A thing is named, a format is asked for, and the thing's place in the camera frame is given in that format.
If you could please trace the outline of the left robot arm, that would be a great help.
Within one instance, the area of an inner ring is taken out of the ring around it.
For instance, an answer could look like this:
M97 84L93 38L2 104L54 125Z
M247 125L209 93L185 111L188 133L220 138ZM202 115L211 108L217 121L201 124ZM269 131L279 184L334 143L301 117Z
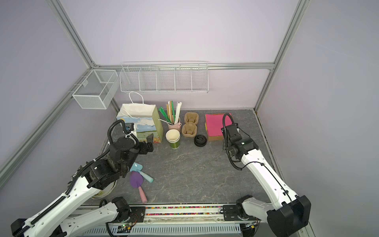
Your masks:
M154 150L154 135L140 142L134 124L115 121L107 131L109 148L81 166L65 192L36 215L19 218L11 225L14 237L76 237L102 223L126 222L131 210L123 197L78 217L69 216L84 202L130 172L138 155Z

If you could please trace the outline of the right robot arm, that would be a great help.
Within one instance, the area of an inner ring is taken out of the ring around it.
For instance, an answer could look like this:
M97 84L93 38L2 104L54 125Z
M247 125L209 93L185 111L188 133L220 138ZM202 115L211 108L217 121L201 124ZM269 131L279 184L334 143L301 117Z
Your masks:
M237 200L234 214L242 220L255 217L268 223L277 237L288 237L306 227L311 213L310 200L285 184L266 161L257 143L250 136L243 138L239 125L234 121L227 125L226 118L232 118L231 114L223 115L221 128L229 162L238 171L249 170L270 200L267 203L246 195Z

